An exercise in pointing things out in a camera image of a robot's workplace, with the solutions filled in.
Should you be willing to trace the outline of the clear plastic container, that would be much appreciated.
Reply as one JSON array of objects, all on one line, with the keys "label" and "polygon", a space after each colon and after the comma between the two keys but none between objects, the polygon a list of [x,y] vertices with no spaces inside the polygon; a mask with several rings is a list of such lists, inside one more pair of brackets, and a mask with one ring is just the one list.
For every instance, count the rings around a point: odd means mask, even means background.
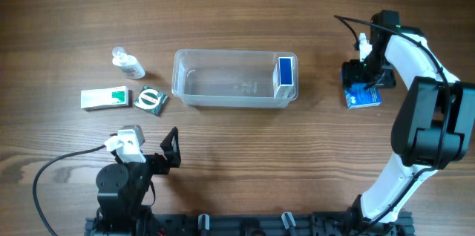
[{"label": "clear plastic container", "polygon": [[[275,99],[272,75],[278,57],[293,58],[294,89]],[[298,97],[298,58],[291,52],[180,49],[172,93],[184,104],[236,108],[285,108]]]}]

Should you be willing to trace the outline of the white box with blue panel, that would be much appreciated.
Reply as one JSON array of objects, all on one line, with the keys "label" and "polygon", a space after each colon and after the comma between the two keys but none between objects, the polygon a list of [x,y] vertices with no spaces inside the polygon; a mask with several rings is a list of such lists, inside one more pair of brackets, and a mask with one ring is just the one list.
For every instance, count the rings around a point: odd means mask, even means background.
[{"label": "white box with blue panel", "polygon": [[294,89],[293,58],[278,57],[272,75],[275,99],[288,98]]}]

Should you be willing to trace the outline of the blue Vicks lozenge box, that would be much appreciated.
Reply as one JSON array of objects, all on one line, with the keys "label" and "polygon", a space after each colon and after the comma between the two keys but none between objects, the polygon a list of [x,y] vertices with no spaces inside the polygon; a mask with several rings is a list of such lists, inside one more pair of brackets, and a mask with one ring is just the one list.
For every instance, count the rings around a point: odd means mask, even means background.
[{"label": "blue Vicks lozenge box", "polygon": [[366,85],[364,80],[357,79],[350,87],[343,87],[348,109],[367,108],[381,104],[378,88],[365,89]]}]

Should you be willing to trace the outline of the white bottle with clear cap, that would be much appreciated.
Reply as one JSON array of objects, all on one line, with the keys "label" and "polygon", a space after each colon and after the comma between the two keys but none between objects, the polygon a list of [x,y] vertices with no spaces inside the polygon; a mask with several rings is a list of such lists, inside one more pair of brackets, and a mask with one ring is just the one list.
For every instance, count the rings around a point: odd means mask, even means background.
[{"label": "white bottle with clear cap", "polygon": [[127,54],[123,47],[115,47],[112,50],[112,64],[128,79],[141,79],[145,76],[145,70],[136,57]]}]

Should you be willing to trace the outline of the green Zam-Buk ointment box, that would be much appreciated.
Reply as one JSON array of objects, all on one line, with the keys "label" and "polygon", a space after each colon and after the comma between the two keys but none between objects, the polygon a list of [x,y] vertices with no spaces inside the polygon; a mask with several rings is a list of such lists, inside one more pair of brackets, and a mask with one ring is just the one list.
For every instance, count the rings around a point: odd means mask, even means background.
[{"label": "green Zam-Buk ointment box", "polygon": [[134,101],[134,106],[155,116],[159,116],[168,96],[162,91],[144,85]]}]

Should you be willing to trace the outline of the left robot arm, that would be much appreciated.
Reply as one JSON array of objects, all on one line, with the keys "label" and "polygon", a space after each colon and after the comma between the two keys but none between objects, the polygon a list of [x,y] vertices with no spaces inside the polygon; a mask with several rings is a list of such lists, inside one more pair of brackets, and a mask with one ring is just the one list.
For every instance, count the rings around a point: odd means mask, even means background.
[{"label": "left robot arm", "polygon": [[115,162],[96,176],[99,208],[91,235],[152,234],[153,214],[143,198],[148,190],[154,190],[154,175],[166,175],[180,166],[178,129],[172,128],[160,143],[162,154],[145,155],[140,149],[144,142],[139,125],[126,125],[105,142]]}]

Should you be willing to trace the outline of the white green Panadol box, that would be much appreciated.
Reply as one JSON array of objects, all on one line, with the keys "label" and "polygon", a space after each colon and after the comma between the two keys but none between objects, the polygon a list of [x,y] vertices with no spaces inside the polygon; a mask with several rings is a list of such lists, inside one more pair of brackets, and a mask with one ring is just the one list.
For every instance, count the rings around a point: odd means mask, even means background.
[{"label": "white green Panadol box", "polygon": [[126,86],[81,91],[81,109],[85,111],[129,106],[129,89]]}]

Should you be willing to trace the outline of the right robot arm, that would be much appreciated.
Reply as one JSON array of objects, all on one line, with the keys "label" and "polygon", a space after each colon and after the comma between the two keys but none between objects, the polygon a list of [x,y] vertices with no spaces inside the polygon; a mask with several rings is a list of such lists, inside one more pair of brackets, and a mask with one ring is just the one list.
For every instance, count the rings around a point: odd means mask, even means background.
[{"label": "right robot arm", "polygon": [[423,32],[382,10],[355,36],[359,59],[341,66],[342,85],[393,88],[398,73],[407,95],[393,123],[392,154],[377,181],[345,213],[346,233],[393,229],[402,206],[438,171],[461,160],[474,126],[474,84],[460,81],[434,56]]}]

